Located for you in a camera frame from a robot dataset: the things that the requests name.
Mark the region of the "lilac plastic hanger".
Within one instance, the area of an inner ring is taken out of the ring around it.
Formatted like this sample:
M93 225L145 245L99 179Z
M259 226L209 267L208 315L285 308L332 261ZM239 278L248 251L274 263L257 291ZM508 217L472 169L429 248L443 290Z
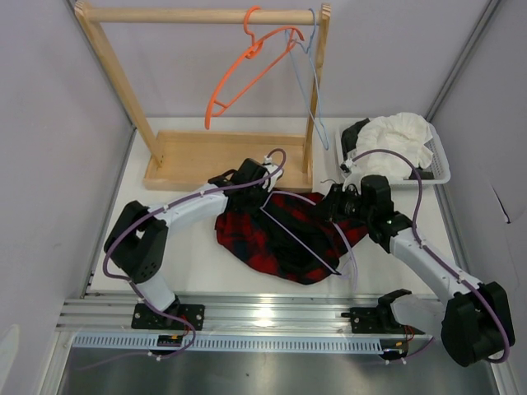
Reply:
M331 222L320 215L320 193L275 190L260 208L259 226L268 236L280 271L294 282L312 285L330 275L352 277L358 267L352 247L366 235L356 221Z

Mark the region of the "red black plaid skirt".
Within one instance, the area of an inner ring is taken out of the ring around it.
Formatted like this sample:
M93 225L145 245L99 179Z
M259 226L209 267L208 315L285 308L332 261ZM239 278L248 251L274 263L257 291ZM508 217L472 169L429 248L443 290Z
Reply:
M217 217L217 242L256 272L312 285L339 276L340 259L367 235L358 221L336 224L315 209L321 193L273 193L262 209Z

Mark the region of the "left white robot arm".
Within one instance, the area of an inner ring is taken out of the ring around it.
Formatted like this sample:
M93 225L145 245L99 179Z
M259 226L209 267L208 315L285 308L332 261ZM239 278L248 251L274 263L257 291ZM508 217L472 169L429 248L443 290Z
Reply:
M112 262L123 272L117 277L150 308L150 320L159 328L172 328L179 318L180 302L161 273L169 237L229 210L256 209L283 176L283 167L268 156L262 163L247 158L239 169L213 177L173 202L159 207L137 200L127 203L103 247L104 274L115 277L108 271Z

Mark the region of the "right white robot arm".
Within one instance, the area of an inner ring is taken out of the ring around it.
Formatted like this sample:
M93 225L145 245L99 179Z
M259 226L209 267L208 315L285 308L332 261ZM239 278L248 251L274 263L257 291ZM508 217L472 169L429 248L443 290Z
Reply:
M483 283L468 274L421 237L416 222L395 209L386 177L366 176L358 188L333 184L317 208L333 223L351 220L364 225L374 243L436 295L435 302L408 290L384 295L375 313L382 330L409 326L439 337L451 359L463 367L480 360L506 361L515 344L506 291L495 281Z

